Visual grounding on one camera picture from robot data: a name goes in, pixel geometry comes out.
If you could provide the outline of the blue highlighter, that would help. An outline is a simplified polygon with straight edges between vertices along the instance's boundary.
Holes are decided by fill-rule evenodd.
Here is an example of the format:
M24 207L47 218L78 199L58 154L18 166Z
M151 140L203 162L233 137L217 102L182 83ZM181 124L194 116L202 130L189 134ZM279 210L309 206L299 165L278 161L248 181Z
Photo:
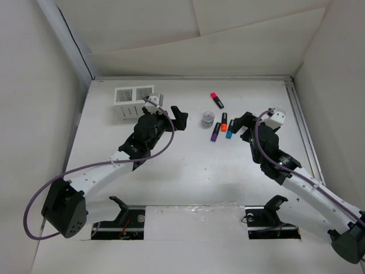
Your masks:
M225 137L227 139L231 139L232 138L232 135L233 135L233 133L232 133L233 127L234 127L234 120L231 119L230 122L229 122L229 124L228 124L228 128L226 130L226 136Z

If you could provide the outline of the orange highlighter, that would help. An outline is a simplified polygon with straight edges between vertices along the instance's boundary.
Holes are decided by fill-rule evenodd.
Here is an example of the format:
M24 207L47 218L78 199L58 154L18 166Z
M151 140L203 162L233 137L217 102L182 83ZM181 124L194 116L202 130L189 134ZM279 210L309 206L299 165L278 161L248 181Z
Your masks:
M227 127L228 127L228 114L226 112L223 112L221 117L221 131L226 132Z

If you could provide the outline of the purple highlighter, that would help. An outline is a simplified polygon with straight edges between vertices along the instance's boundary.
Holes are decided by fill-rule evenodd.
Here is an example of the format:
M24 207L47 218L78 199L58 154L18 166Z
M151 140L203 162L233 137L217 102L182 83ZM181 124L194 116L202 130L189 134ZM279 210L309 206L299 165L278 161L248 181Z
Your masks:
M212 135L210 137L210 141L211 142L215 142L217 140L217 137L218 137L218 134L219 134L219 131L220 131L220 128L221 128L221 123L220 122L217 122L214 126L214 129L213 129L213 132L212 132Z

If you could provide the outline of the clear jar of pins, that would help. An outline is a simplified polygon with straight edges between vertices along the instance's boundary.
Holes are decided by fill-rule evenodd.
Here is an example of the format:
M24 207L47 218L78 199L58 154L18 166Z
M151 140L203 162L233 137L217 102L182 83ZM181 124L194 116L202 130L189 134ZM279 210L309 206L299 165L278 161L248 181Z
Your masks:
M209 128L213 125L215 114L211 111L205 111L202 115L201 124L205 128Z

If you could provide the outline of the pink highlighter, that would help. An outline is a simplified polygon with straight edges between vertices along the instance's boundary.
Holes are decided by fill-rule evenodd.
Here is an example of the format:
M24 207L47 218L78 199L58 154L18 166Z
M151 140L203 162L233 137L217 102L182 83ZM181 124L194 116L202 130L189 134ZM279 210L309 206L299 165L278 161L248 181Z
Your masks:
M215 104L218 106L219 109L224 108L222 101L220 100L220 98L217 96L217 94L215 92L211 92L210 97L213 99L213 101L215 102Z

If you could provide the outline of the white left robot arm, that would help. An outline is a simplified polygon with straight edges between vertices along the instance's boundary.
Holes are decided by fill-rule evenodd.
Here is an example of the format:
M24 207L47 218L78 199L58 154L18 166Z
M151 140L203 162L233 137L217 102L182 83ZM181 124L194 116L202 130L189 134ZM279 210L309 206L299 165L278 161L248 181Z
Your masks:
M129 207L118 197L110 196L100 203L93 200L103 188L126 175L147 160L153 159L152 149L163 133L184 131L188 113L177 106L171 110L170 119L161 108L148 111L138 119L133 133L106 162L91 164L86 172L76 178L55 179L42 208L42 216L66 239L75 236L86 224L110 221L121 226L127 221Z

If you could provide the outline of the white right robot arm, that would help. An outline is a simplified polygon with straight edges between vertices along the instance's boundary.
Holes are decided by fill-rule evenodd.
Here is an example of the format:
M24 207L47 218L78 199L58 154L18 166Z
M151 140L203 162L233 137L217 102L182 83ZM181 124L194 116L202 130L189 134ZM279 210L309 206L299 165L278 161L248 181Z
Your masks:
M310 231L329 242L345 261L360 263L364 260L364 211L338 197L279 149L277 131L285 116L283 110L269 108L260 116L246 112L229 123L234 134L245 130L240 137L249 143L253 162L261 171L298 197L293 205L287 198L273 197L264 206L265 221L271 225L281 221Z

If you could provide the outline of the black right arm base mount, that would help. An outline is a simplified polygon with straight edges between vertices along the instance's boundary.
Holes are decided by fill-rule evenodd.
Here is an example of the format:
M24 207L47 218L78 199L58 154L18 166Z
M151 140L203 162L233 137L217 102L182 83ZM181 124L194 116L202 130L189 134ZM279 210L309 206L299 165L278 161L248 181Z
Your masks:
M298 227L282 222L277 212L288 199L276 195L265 205L245 206L241 223L247 225L249 240L295 239L300 240Z

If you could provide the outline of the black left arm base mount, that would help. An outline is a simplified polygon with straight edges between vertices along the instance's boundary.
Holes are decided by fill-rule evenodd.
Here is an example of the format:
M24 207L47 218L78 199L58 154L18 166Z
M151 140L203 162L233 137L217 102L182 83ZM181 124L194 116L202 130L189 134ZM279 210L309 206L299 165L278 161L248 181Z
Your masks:
M93 223L92 240L143 240L146 207L128 206L110 196L106 205L97 208L97 222Z

